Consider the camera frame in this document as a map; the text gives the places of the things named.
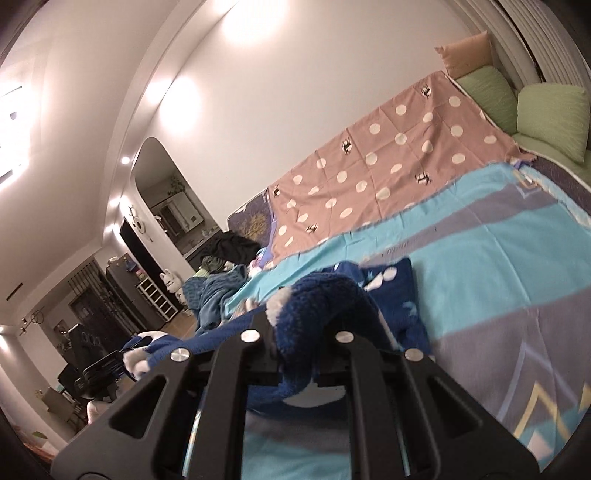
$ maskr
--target ceiling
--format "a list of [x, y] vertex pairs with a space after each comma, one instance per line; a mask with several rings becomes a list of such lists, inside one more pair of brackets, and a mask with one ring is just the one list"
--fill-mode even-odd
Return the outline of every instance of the ceiling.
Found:
[[0, 2], [0, 65], [35, 13], [48, 0], [2, 0]]
[[135, 162], [133, 175], [140, 192], [178, 174], [178, 169], [162, 144], [154, 137], [146, 139]]
[[177, 1], [50, 0], [0, 66], [0, 92], [23, 85], [31, 107], [28, 167], [0, 184], [0, 323], [12, 323], [19, 303], [66, 259], [94, 239], [100, 245], [109, 141]]

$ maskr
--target pink polka dot sheet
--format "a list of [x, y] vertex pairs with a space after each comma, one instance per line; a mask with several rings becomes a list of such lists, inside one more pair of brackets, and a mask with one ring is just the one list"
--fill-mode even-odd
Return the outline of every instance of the pink polka dot sheet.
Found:
[[432, 73], [269, 186], [277, 227], [267, 268], [396, 215], [469, 171], [530, 157], [443, 72]]

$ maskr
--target silver bolt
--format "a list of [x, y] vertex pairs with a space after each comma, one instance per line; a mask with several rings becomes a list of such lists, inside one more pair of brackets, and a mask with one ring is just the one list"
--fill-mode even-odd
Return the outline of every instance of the silver bolt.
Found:
[[351, 332], [347, 332], [347, 330], [342, 330], [335, 335], [335, 338], [339, 343], [351, 343], [353, 340], [355, 340], [355, 335], [353, 335]]
[[409, 348], [404, 352], [404, 356], [411, 362], [420, 362], [424, 357], [423, 352], [418, 348]]
[[184, 362], [188, 360], [191, 356], [191, 352], [189, 352], [186, 348], [175, 348], [170, 354], [170, 359], [173, 362]]
[[242, 340], [243, 342], [246, 342], [246, 343], [254, 343], [259, 338], [261, 338], [261, 334], [259, 332], [257, 332], [256, 330], [244, 330], [240, 334], [240, 340]]

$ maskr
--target white wall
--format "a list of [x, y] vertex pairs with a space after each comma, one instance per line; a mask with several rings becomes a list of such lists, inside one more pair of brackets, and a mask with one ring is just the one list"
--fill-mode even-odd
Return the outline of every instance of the white wall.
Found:
[[66, 367], [66, 361], [59, 354], [40, 325], [29, 325], [27, 332], [18, 337], [22, 348], [35, 367], [53, 388], [59, 383], [57, 376]]
[[[147, 132], [222, 227], [343, 128], [440, 70], [434, 46], [469, 35], [439, 0], [285, 3], [287, 13], [269, 37], [249, 44], [229, 38], [248, 22], [256, 25], [248, 11], [253, 2], [238, 3], [180, 72], [195, 84], [197, 101], [181, 95], [173, 105], [173, 84]], [[179, 128], [183, 119], [186, 129]]]
[[47, 411], [47, 406], [35, 396], [45, 391], [48, 382], [35, 367], [14, 335], [0, 335], [0, 406], [11, 419], [31, 434], [44, 433], [50, 443], [63, 448], [74, 432]]
[[61, 320], [66, 322], [68, 328], [72, 328], [76, 325], [78, 323], [78, 317], [70, 308], [70, 303], [74, 301], [76, 296], [76, 293], [73, 291], [67, 293], [55, 307], [46, 313], [43, 325], [47, 324], [52, 330]]

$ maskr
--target ceiling light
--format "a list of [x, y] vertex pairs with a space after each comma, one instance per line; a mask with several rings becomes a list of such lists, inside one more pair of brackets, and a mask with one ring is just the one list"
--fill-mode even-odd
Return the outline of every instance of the ceiling light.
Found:
[[224, 17], [222, 31], [234, 43], [258, 43], [279, 28], [287, 9], [287, 0], [242, 0]]
[[0, 95], [0, 184], [12, 183], [28, 165], [30, 95], [21, 86], [3, 87]]
[[174, 81], [160, 104], [161, 119], [172, 132], [189, 130], [197, 121], [200, 110], [197, 87], [186, 77]]

